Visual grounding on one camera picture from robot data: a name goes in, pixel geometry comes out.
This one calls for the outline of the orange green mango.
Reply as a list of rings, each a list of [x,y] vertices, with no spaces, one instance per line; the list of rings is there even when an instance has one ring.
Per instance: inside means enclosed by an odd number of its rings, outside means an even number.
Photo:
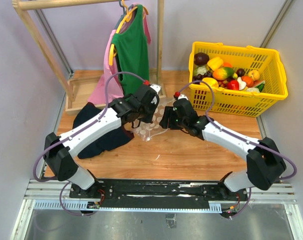
[[[231,67],[221,67],[213,71],[212,77],[216,80],[222,81],[233,76],[235,71]]]

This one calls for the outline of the clear dotted zip top bag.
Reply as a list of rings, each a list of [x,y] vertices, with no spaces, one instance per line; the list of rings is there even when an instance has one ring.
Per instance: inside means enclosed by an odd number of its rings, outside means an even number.
[[[163,118],[165,107],[172,105],[173,101],[173,98],[161,97],[153,114],[152,123],[141,122],[137,128],[132,128],[131,131],[145,142],[150,141],[154,136],[165,133],[167,129],[162,128],[160,122]]]

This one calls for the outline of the yellow bell pepper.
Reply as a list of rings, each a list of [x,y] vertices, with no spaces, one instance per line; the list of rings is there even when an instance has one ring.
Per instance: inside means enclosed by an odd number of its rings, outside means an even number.
[[[215,70],[221,68],[223,65],[224,65],[224,61],[219,56],[211,58],[207,62],[208,68],[211,69],[212,71],[215,71]]]
[[[218,88],[219,87],[219,83],[216,79],[212,78],[212,77],[204,77],[202,79],[202,82],[200,82],[200,85],[206,85],[205,83],[207,83],[211,88]]]

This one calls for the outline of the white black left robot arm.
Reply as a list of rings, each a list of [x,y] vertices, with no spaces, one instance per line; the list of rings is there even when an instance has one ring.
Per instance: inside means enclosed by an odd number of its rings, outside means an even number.
[[[56,179],[79,186],[88,198],[95,197],[99,186],[94,176],[74,158],[94,141],[127,123],[136,120],[151,123],[160,101],[160,91],[160,85],[142,84],[135,93],[115,98],[99,114],[75,129],[59,136],[47,135],[44,160]]]

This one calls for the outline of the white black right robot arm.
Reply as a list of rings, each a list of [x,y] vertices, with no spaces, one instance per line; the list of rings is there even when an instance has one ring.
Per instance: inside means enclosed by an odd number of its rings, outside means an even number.
[[[267,191],[287,168],[271,138],[248,137],[224,127],[208,115],[199,116],[186,98],[165,107],[160,126],[185,130],[190,136],[224,147],[246,161],[246,170],[231,171],[218,182],[218,195],[223,200],[230,200],[236,192],[247,188]]]

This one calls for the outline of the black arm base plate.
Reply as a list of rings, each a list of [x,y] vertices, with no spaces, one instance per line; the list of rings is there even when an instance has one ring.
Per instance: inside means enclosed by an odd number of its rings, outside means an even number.
[[[103,207],[135,209],[205,209],[210,201],[243,202],[248,199],[243,188],[225,190],[218,181],[100,179],[87,190],[72,184],[72,199],[99,199]]]

